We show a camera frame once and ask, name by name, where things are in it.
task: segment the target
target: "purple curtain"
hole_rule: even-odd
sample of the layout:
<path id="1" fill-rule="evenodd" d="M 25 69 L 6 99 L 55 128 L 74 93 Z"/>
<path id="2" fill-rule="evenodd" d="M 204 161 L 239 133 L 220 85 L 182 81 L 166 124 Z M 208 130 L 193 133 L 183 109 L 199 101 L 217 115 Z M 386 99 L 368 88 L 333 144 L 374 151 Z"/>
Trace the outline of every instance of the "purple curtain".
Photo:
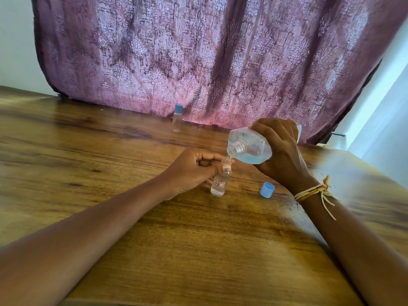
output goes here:
<path id="1" fill-rule="evenodd" d="M 238 128 L 339 121 L 408 0 L 32 0 L 40 66 L 71 98 Z"/>

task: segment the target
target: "bottle label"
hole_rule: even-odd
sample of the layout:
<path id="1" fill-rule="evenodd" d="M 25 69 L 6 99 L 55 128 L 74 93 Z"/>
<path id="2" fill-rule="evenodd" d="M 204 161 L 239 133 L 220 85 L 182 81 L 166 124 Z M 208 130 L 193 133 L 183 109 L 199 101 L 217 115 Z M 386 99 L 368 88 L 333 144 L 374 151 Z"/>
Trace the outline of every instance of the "bottle label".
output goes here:
<path id="1" fill-rule="evenodd" d="M 225 182 L 219 182 L 217 179 L 214 178 L 214 181 L 212 182 L 216 187 L 218 188 L 223 188 L 225 186 Z"/>

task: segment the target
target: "hand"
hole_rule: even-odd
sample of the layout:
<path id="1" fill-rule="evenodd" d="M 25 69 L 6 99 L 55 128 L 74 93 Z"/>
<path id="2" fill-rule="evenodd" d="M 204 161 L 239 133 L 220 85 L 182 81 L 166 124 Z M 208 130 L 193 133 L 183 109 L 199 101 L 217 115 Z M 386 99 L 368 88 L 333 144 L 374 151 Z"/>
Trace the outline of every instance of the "hand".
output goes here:
<path id="1" fill-rule="evenodd" d="M 174 188 L 176 196 L 214 176 L 231 171 L 231 165 L 221 163 L 224 158 L 210 150 L 186 148 L 161 176 Z"/>
<path id="2" fill-rule="evenodd" d="M 262 118 L 249 126 L 264 136 L 272 157 L 255 165 L 263 174 L 286 187 L 293 195 L 319 184 L 309 172 L 297 146 L 298 129 L 292 119 Z"/>

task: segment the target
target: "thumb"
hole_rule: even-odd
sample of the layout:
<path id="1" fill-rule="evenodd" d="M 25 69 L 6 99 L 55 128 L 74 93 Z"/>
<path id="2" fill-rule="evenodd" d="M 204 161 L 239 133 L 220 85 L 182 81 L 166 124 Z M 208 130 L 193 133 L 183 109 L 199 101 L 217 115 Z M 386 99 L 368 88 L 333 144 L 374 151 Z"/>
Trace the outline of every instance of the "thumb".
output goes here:
<path id="1" fill-rule="evenodd" d="M 231 165 L 227 163 L 217 163 L 210 166 L 202 167 L 205 171 L 206 178 L 215 177 L 224 173 L 231 172 Z"/>

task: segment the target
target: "wood grain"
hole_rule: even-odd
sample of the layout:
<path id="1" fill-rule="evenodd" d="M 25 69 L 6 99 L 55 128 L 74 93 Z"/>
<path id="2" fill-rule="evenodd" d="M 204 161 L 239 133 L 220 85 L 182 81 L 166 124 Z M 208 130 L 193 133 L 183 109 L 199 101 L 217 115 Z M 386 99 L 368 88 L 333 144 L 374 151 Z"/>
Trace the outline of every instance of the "wood grain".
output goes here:
<path id="1" fill-rule="evenodd" d="M 225 153 L 228 131 L 0 88 L 0 245 L 134 187 L 186 146 Z M 318 179 L 403 255 L 408 191 L 352 154 L 301 152 Z M 272 198 L 262 183 L 276 185 Z M 293 197 L 236 163 L 226 194 L 199 187 L 146 214 L 71 292 L 130 305 L 362 305 Z"/>

